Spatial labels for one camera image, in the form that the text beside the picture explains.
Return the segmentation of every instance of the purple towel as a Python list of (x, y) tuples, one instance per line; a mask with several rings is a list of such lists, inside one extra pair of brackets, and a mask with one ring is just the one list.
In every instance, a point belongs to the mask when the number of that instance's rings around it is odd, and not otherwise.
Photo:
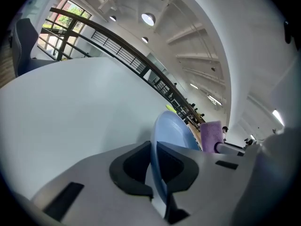
[(214, 145), (223, 142), (221, 121), (202, 123), (199, 127), (203, 152), (214, 153)]

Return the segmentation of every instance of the chair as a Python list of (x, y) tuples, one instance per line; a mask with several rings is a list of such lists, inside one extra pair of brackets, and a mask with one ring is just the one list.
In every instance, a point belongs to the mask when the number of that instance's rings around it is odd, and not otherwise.
[(13, 65), (16, 77), (31, 70), (55, 63), (53, 60), (32, 59), (30, 57), (33, 46), (39, 35), (29, 18), (17, 21), (13, 34)]

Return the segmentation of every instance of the table surface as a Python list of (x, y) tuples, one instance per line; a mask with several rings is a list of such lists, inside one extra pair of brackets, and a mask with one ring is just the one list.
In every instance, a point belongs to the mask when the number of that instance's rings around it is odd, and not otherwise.
[(14, 191), (31, 199), (83, 158), (150, 140), (166, 104), (114, 58), (31, 71), (0, 89), (2, 172)]

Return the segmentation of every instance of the blue bowl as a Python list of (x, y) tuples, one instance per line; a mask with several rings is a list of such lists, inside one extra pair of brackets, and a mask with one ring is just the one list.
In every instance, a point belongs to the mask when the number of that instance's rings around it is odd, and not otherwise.
[(173, 145), (199, 151), (198, 144), (185, 122), (174, 112), (164, 111), (157, 118), (151, 134), (151, 168), (157, 191), (166, 204), (167, 188), (159, 168), (157, 142), (167, 142)]

